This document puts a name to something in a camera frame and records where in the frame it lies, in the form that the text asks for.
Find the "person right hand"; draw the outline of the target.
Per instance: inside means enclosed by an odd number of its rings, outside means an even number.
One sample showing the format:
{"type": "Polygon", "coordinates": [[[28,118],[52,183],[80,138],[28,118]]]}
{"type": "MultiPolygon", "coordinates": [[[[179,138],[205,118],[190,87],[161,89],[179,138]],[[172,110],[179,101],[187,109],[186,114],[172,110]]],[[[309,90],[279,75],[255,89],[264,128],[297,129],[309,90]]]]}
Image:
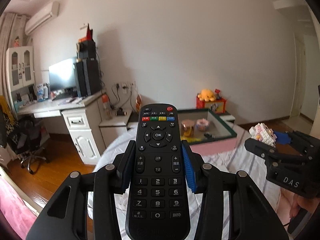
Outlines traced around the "person right hand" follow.
{"type": "Polygon", "coordinates": [[[310,213],[314,213],[318,205],[319,198],[304,198],[302,196],[294,194],[290,210],[290,217],[296,217],[300,209],[305,209],[310,213]]]}

